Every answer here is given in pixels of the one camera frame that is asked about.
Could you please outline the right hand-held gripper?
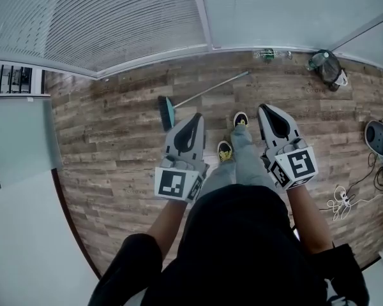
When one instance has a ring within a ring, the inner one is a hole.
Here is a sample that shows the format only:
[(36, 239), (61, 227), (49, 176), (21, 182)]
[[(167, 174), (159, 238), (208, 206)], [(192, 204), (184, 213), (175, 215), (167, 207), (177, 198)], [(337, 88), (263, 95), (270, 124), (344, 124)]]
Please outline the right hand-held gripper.
[(267, 172), (284, 191), (304, 185), (318, 174), (313, 148), (299, 135), (294, 118), (282, 109), (260, 104), (257, 109), (262, 155)]

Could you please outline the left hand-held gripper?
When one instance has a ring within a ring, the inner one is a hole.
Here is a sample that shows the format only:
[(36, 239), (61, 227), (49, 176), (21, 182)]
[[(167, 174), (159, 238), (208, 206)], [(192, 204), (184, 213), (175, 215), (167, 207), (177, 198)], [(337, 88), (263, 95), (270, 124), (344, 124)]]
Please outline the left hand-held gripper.
[(154, 174), (157, 197), (186, 203), (197, 199), (209, 168), (203, 159), (205, 134), (201, 113), (182, 120), (167, 133), (167, 148)]

